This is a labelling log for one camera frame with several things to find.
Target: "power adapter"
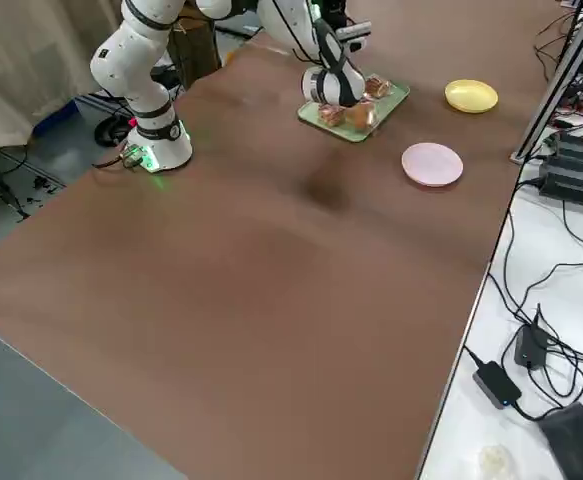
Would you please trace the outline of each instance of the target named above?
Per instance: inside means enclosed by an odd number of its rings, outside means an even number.
[[[549,334],[535,323],[522,328],[515,342],[515,363],[531,370],[546,365]]]
[[[520,399],[522,392],[500,365],[493,361],[484,363],[466,346],[464,348],[478,366],[473,380],[495,408],[502,410]]]

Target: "table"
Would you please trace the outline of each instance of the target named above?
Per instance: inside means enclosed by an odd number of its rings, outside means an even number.
[[[351,3],[358,65],[412,87],[379,135],[297,121],[304,66],[262,36],[178,104],[184,170],[90,172],[0,245],[0,337],[195,480],[412,478],[510,198],[557,6]],[[447,107],[459,77],[498,108]],[[454,187],[397,167],[426,140]]]
[[[567,120],[582,123],[582,119],[577,117]],[[543,138],[553,132],[553,129],[547,128]],[[583,135],[583,129],[575,134]],[[538,167],[532,163],[525,168],[522,179],[536,178],[537,174]],[[507,272],[512,293],[519,301],[524,290],[546,275],[556,263],[583,262],[583,246],[564,228],[561,202],[539,197],[533,188],[522,188],[516,194],[511,211],[516,233]],[[568,204],[567,220],[569,226],[583,237],[583,207]],[[500,285],[504,254],[510,240],[511,228],[507,225],[490,265],[490,271]],[[543,313],[562,339],[583,351],[583,269],[563,270],[552,277],[545,288],[533,291],[525,311],[533,315],[538,302],[541,302]],[[484,361],[497,361],[518,326],[519,323],[505,309],[493,282],[486,281],[468,331],[466,342],[469,348]],[[523,392],[523,408],[533,415],[547,411],[553,405],[533,386],[526,371],[515,365],[512,352],[506,366]],[[549,357],[549,365],[565,376],[572,371],[555,357]],[[480,451],[494,445],[503,445],[509,450],[521,479],[562,478],[540,430],[523,420],[513,409],[495,410],[472,380],[475,370],[473,361],[463,354],[455,370],[421,480],[477,478],[472,475],[475,475]],[[548,389],[542,375],[537,374],[536,378]],[[558,388],[568,390],[567,378],[559,378],[558,381]]]

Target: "brown table surface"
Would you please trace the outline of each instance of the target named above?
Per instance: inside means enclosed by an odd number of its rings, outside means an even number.
[[[261,36],[179,102],[189,166],[91,171],[0,244],[0,336],[193,480],[412,478],[511,196],[555,2],[350,3],[412,87],[378,135],[300,123]],[[451,110],[457,78],[500,104]],[[453,188],[405,178],[421,141]]]

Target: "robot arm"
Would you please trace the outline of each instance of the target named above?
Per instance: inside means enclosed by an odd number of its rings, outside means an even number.
[[[169,92],[150,76],[167,48],[169,32],[184,2],[123,0],[122,25],[98,48],[91,61],[98,83],[112,95],[125,97],[137,119],[124,155],[138,160],[150,172],[179,167],[192,155],[189,136],[175,113]],[[362,98],[365,81],[349,60],[341,39],[354,51],[370,28],[368,24],[346,26],[345,0],[323,0],[323,4],[327,6],[325,18],[320,18],[319,8],[311,0],[197,0],[200,11],[214,20],[256,9],[271,36],[294,51],[297,48],[300,53],[296,54],[314,64],[302,79],[304,96],[320,103],[351,107]]]
[[[302,79],[307,100],[352,107],[362,99],[364,75],[349,60],[341,39],[351,51],[361,48],[370,24],[347,26],[346,0],[323,0],[324,17],[310,0],[197,0],[197,5],[214,20],[256,9],[269,35],[315,65]]]

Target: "black device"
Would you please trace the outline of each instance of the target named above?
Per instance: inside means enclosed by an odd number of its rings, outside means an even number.
[[[583,480],[583,405],[575,403],[539,422],[565,480]]]
[[[482,363],[473,374],[478,384],[495,408],[502,410],[516,402],[522,392],[496,362]]]
[[[540,194],[583,205],[583,137],[557,133],[548,145],[554,153],[540,165]]]
[[[546,365],[549,335],[537,325],[522,328],[515,342],[515,363],[531,370]]]

